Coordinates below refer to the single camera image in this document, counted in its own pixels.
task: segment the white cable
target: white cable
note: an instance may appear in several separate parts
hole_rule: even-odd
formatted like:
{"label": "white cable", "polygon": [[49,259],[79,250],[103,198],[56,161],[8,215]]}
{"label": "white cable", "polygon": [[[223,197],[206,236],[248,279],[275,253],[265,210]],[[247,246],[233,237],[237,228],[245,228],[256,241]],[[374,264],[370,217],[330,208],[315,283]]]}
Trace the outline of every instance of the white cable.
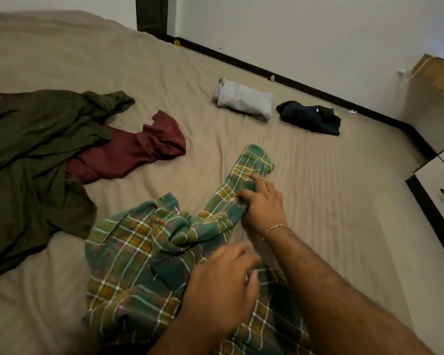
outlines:
{"label": "white cable", "polygon": [[412,79],[414,76],[416,76],[416,74],[417,74],[417,73],[418,73],[418,72],[424,67],[424,65],[425,65],[430,59],[436,59],[436,58],[438,58],[438,57],[437,57],[437,56],[433,56],[433,57],[429,57],[428,59],[426,59],[426,60],[423,62],[423,64],[420,66],[420,68],[418,68],[418,69],[416,70],[416,72],[415,72],[415,73],[414,73],[409,79],[407,79],[406,81],[400,83],[400,84],[396,87],[395,94],[393,95],[393,97],[396,96],[396,94],[398,93],[398,90],[400,89],[400,87],[401,87],[403,84],[405,84],[405,83],[411,81],[411,79]]}

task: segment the dark door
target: dark door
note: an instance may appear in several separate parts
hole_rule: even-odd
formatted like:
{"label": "dark door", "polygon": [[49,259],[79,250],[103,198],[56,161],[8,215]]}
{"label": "dark door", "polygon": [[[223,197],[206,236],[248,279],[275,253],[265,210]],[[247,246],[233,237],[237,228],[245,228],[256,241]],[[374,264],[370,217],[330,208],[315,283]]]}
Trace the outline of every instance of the dark door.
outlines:
{"label": "dark door", "polygon": [[136,0],[136,24],[138,31],[165,35],[167,0]]}

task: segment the clothing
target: clothing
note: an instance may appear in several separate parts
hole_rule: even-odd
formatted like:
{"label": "clothing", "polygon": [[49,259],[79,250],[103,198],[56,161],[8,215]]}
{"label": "clothing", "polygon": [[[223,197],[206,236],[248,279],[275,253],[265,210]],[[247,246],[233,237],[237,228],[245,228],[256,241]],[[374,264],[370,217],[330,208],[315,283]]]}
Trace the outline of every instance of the clothing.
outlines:
{"label": "clothing", "polygon": [[42,90],[0,94],[0,274],[41,250],[58,230],[86,238],[95,205],[66,179],[65,161],[108,142],[101,124],[134,100]]}
{"label": "clothing", "polygon": [[186,140],[178,123],[161,110],[153,116],[153,120],[153,125],[144,125],[139,133],[105,126],[112,131],[112,140],[70,159],[66,172],[87,184],[100,178],[123,178],[143,164],[186,154]]}
{"label": "clothing", "polygon": [[322,106],[303,106],[296,101],[281,103],[277,107],[280,118],[294,126],[311,132],[340,135],[340,118],[332,108]]}
{"label": "clothing", "polygon": [[214,90],[212,101],[218,107],[228,107],[243,113],[249,113],[262,122],[271,118],[273,94],[251,89],[240,83],[221,77]]}
{"label": "clothing", "polygon": [[[85,245],[91,275],[84,322],[109,345],[153,344],[178,315],[191,270],[227,242],[247,209],[235,194],[255,190],[250,173],[263,177],[273,169],[251,144],[199,215],[182,212],[168,193],[94,228]],[[217,353],[307,354],[311,341],[286,279],[266,266],[258,276],[261,291],[250,321]]]}

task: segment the gray folded garment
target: gray folded garment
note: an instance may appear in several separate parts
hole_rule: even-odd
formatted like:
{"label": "gray folded garment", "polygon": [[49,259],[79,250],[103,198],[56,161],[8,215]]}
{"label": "gray folded garment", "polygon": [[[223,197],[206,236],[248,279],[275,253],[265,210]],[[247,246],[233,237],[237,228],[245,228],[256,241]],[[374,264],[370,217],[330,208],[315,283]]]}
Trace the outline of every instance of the gray folded garment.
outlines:
{"label": "gray folded garment", "polygon": [[225,77],[219,79],[212,101],[218,107],[249,113],[263,122],[268,122],[271,118],[273,94],[251,89],[240,83],[229,81]]}

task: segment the green plaid shirt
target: green plaid shirt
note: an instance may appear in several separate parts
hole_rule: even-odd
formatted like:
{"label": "green plaid shirt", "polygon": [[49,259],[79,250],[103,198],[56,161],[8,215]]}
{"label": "green plaid shirt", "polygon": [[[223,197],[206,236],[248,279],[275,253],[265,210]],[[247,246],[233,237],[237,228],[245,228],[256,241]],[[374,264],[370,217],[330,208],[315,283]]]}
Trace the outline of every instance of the green plaid shirt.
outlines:
{"label": "green plaid shirt", "polygon": [[[264,177],[274,164],[250,144],[199,215],[179,209],[171,193],[114,215],[86,241],[91,275],[91,329],[107,344],[151,344],[178,315],[194,266],[227,243],[246,205],[235,194],[254,190],[249,174]],[[260,297],[251,319],[222,341],[218,354],[312,354],[301,314],[282,274],[261,266]]]}

